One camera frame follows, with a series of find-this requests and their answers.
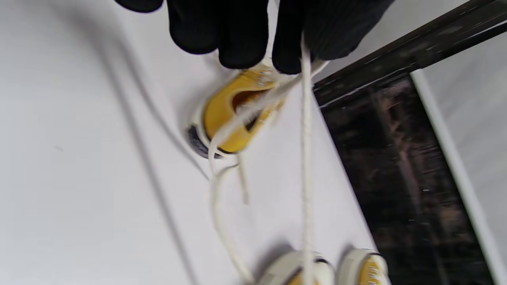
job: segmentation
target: white shoelace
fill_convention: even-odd
[[[212,195],[212,218],[215,230],[226,248],[229,257],[238,270],[240,276],[247,285],[254,285],[255,279],[252,272],[238,254],[232,238],[224,228],[222,221],[222,192],[220,182],[229,170],[241,165],[241,155],[238,155],[238,161],[232,166],[228,166],[216,171],[215,153],[218,145],[226,141],[237,128],[243,125],[243,122],[257,112],[264,110],[269,106],[277,105],[284,100],[294,86],[303,83],[303,107],[302,107],[302,164],[303,164],[303,285],[313,285],[313,188],[311,173],[311,108],[312,108],[312,83],[311,79],[319,73],[327,64],[327,61],[316,60],[313,64],[310,60],[310,52],[301,41],[301,74],[294,79],[282,83],[279,86],[269,90],[266,96],[255,101],[249,108],[242,110],[237,116],[225,124],[215,134],[210,142],[208,150],[209,166],[211,168],[211,195]],[[245,175],[240,167],[241,184],[243,190],[243,202],[248,204],[249,193],[247,190]]]

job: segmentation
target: finger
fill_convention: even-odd
[[[321,0],[309,3],[305,43],[319,59],[349,55],[394,0]]]
[[[220,9],[208,0],[168,0],[169,33],[174,43],[192,54],[205,54],[219,46]]]
[[[250,68],[259,63],[268,45],[268,0],[224,0],[220,63]]]
[[[272,60],[284,74],[301,72],[301,33],[305,20],[305,0],[280,0]]]
[[[163,0],[115,0],[123,8],[139,13],[151,13],[162,6]]]

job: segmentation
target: gloved hand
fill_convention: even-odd
[[[150,13],[163,0],[115,0]],[[394,0],[280,0],[272,60],[285,74],[301,71],[301,35],[312,58],[347,56],[378,23]],[[169,32],[184,51],[219,50],[227,68],[250,68],[260,62],[268,43],[268,0],[167,0]]]

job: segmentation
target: yellow shoe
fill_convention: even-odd
[[[390,285],[387,263],[376,251],[359,249],[349,252],[338,272],[337,285]]]
[[[293,251],[278,258],[264,273],[257,285],[302,285],[303,253]],[[315,285],[333,285],[335,271],[332,266],[315,253],[313,265]]]
[[[187,131],[192,148],[199,155],[207,158],[210,141],[216,132],[242,109],[247,108],[249,104],[275,87],[283,78],[286,76],[280,75],[266,61],[238,75],[194,112]],[[281,105],[264,109],[250,118],[219,146],[215,157],[234,155],[244,150],[266,119]]]

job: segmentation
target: white wall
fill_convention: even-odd
[[[414,73],[489,266],[507,272],[507,33]]]
[[[347,57],[330,62],[315,76],[314,81],[324,79],[465,2],[466,0],[395,0],[358,48]]]

